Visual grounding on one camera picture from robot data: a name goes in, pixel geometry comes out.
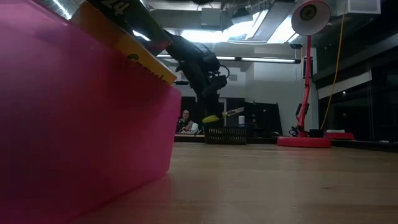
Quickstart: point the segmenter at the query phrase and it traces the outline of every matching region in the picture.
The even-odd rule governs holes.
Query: yellow cable
[[[330,93],[330,96],[329,96],[329,103],[328,103],[328,107],[327,107],[326,112],[325,112],[325,117],[324,117],[322,125],[321,125],[321,130],[323,129],[323,127],[325,125],[325,122],[326,122],[326,119],[328,117],[328,112],[329,112],[330,103],[331,103],[331,97],[333,96],[333,92],[335,90],[336,78],[337,78],[337,73],[338,73],[338,63],[340,61],[341,41],[343,40],[344,18],[346,16],[346,13],[347,13],[347,1],[346,1],[345,8],[344,8],[343,20],[341,21],[340,41],[339,41],[339,44],[338,44],[335,79],[333,80],[333,86],[331,88],[331,93]]]

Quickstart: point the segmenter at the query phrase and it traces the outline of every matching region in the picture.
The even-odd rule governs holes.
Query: person
[[[190,131],[193,125],[193,121],[189,118],[189,110],[184,110],[182,112],[181,119],[177,122],[177,133],[181,133],[182,131]]]

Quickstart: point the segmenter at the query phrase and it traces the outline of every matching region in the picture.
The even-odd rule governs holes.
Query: wooden surface
[[[169,175],[82,223],[398,223],[398,154],[176,143]]]

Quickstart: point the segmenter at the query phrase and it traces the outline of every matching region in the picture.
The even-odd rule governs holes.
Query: wall
[[[171,71],[175,70],[175,67],[169,67]],[[229,68],[231,74],[238,75],[237,81],[229,81],[228,84],[220,90],[221,98],[245,98],[245,82],[246,74],[241,72],[240,68]],[[226,71],[222,68],[221,73],[224,74]],[[178,80],[181,80],[181,75],[176,73]],[[182,96],[196,96],[195,92],[189,87],[189,85],[174,85],[175,88],[181,91]]]
[[[282,131],[288,135],[291,126],[297,124],[295,111],[303,100],[303,84],[300,64],[253,63],[246,72],[246,102],[278,103]],[[310,107],[305,119],[307,130],[318,128],[318,98],[314,84],[308,102]]]

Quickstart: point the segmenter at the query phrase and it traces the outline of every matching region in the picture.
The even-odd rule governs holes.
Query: lamp base
[[[329,148],[330,140],[327,138],[279,137],[277,145],[288,147]]]

